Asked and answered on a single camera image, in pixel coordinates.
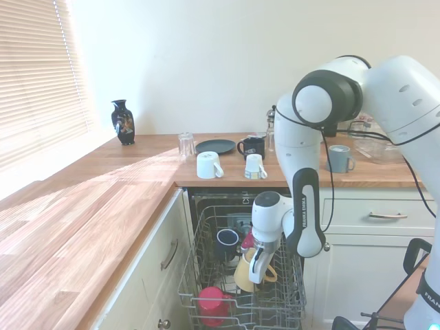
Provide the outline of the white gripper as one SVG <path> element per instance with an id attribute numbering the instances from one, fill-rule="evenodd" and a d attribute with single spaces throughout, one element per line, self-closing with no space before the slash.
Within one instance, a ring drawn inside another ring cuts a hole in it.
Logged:
<path id="1" fill-rule="evenodd" d="M 273 254 L 268 254 L 260 247 L 250 261 L 249 280 L 256 285 L 258 290 L 264 289 L 264 282 L 274 283 L 276 281 L 276 271 L 270 265 Z"/>

